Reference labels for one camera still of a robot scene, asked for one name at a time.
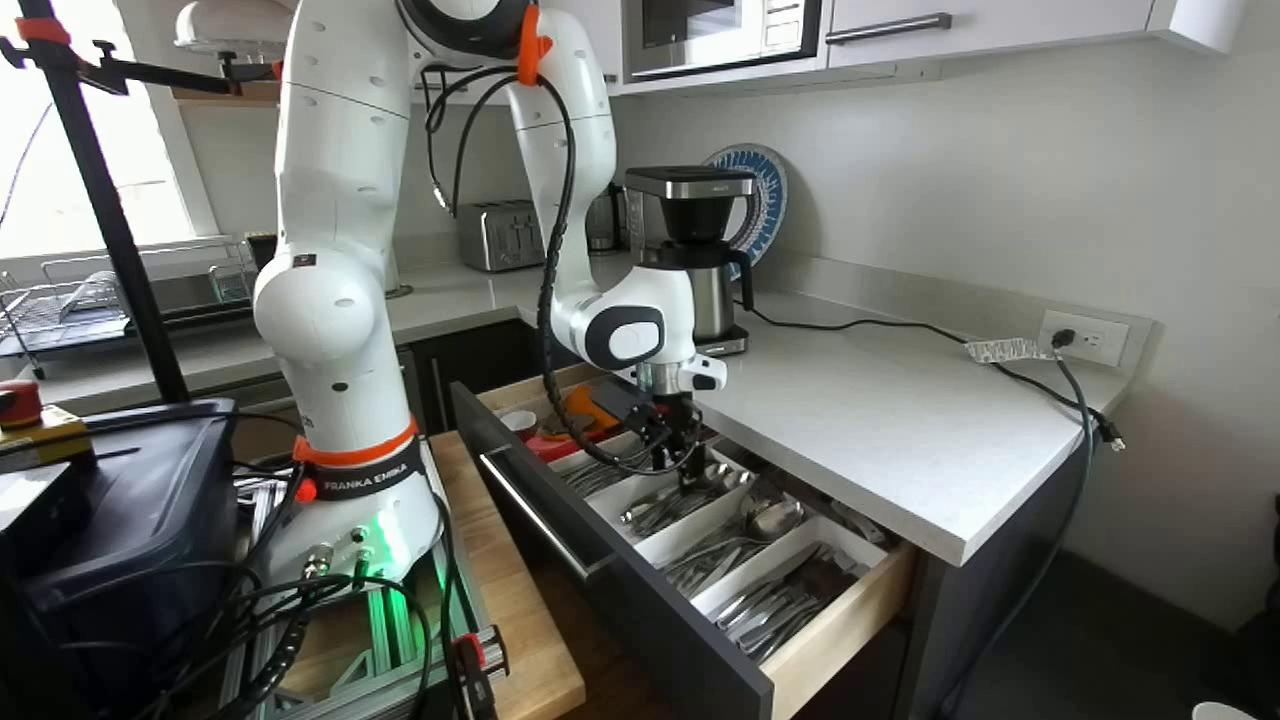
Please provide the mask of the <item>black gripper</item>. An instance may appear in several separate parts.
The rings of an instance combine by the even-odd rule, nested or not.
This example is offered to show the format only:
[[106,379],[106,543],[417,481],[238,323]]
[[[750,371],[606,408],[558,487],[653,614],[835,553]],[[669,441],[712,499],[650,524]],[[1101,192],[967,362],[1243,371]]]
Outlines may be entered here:
[[709,445],[698,441],[698,402],[687,390],[677,390],[677,396],[640,396],[634,402],[634,414],[630,423],[635,428],[635,437],[650,445],[650,447],[677,447],[677,445],[687,445],[677,461],[679,466],[679,481],[684,482],[705,482],[709,481]]

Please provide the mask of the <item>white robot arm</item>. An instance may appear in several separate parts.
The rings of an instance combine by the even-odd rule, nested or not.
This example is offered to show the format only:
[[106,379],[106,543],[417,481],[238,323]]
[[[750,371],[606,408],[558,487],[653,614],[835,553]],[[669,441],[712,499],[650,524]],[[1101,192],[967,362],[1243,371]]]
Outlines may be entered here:
[[264,534],[264,571],[400,579],[439,540],[436,465],[396,374],[386,272],[413,121],[413,55],[507,73],[515,142],[550,247],[540,323],[579,358],[634,368],[653,396],[716,387],[677,269],[594,281],[583,217],[618,171],[618,129],[587,26],[543,0],[187,0],[175,39],[273,51],[278,255],[252,319],[299,413],[299,482]]

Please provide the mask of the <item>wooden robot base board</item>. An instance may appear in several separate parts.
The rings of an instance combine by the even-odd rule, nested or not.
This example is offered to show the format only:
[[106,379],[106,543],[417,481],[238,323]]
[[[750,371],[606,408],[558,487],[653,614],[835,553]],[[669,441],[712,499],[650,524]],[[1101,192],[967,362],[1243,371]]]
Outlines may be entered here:
[[370,447],[293,445],[299,481],[273,540],[273,571],[310,571],[374,586],[429,571],[439,601],[436,631],[396,603],[374,638],[375,651],[429,645],[458,651],[495,689],[495,720],[564,720],[587,682],[530,571],[482,461],[458,432],[400,437]]

